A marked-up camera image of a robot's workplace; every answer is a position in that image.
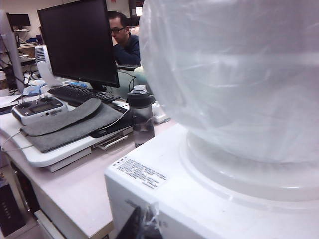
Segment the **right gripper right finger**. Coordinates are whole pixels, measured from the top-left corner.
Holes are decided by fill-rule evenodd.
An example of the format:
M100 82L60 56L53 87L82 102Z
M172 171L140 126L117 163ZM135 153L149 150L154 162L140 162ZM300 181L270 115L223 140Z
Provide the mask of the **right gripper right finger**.
M146 206L142 217L142 235L144 239L162 238L158 214L159 212L154 205Z

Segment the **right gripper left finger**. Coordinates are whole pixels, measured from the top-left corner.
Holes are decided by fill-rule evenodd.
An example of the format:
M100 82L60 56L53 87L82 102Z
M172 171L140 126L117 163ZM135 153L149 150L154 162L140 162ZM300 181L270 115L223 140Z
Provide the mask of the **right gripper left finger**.
M122 229L119 231L116 239L142 239L141 221L141 208L136 207Z

